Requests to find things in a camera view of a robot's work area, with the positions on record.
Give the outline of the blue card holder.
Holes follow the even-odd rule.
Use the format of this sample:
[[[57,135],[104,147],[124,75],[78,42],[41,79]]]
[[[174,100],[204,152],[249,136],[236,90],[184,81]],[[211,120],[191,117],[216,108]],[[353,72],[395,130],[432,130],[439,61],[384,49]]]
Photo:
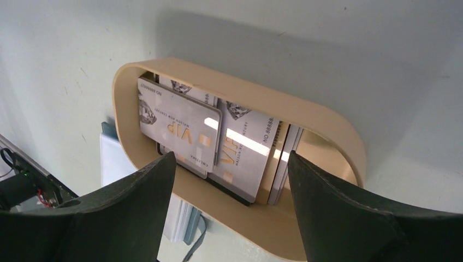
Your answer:
[[[102,122],[100,134],[101,186],[107,186],[136,171],[126,156],[117,136],[115,124]],[[201,211],[171,195],[163,235],[171,242],[190,246],[183,261],[191,261],[206,235],[207,224]]]

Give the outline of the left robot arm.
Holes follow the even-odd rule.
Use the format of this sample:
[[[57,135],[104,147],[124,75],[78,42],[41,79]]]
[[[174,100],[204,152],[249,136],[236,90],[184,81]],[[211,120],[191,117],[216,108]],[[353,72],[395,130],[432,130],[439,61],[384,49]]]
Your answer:
[[[4,136],[1,136],[1,163],[8,169],[1,174],[2,211],[10,211],[31,199],[52,209],[78,197]]]

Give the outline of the beige oval tray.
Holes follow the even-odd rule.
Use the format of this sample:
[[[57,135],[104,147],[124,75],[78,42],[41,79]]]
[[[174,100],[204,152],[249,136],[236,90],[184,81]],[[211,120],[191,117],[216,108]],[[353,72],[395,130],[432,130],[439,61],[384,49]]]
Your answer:
[[[164,75],[214,96],[308,129],[333,143],[350,164],[359,186],[366,177],[366,151],[354,127],[330,108],[178,58],[127,63],[112,82],[120,143],[140,169],[159,157],[155,141],[140,131],[137,80],[145,72]],[[245,206],[205,180],[178,167],[173,193],[268,253],[306,261],[290,192],[274,205]]]

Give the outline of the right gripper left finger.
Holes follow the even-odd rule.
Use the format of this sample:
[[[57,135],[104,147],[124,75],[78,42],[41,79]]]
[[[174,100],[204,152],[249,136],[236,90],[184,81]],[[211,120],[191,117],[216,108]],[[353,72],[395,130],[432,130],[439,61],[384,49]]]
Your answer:
[[[1,261],[156,261],[175,172],[168,153],[59,207],[1,210]]]

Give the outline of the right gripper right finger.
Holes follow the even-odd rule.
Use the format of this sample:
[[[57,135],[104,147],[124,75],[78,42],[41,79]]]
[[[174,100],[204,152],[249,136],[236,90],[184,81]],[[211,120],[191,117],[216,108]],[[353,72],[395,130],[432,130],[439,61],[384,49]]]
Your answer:
[[[462,214],[382,197],[296,152],[288,167],[308,261],[462,261]]]

